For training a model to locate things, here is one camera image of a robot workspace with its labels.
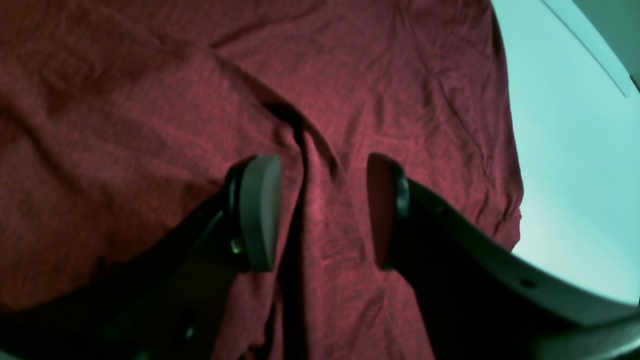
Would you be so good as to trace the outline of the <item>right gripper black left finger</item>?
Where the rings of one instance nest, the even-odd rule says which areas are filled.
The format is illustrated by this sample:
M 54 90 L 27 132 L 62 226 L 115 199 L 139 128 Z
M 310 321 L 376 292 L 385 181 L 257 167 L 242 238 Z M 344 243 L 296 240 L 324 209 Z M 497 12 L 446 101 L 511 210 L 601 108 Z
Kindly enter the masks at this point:
M 160 241 L 83 287 L 1 317 L 3 360 L 208 360 L 235 278 L 274 269 L 282 203 L 276 154 L 224 185 Z

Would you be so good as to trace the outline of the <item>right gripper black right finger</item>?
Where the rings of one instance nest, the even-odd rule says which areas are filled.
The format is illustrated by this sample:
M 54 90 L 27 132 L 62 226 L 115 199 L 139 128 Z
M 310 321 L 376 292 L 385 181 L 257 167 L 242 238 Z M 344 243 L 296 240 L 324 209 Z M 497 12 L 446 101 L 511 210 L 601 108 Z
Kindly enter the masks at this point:
M 445 199 L 370 153 L 375 260 L 412 287 L 438 360 L 637 360 L 639 308 L 512 255 Z

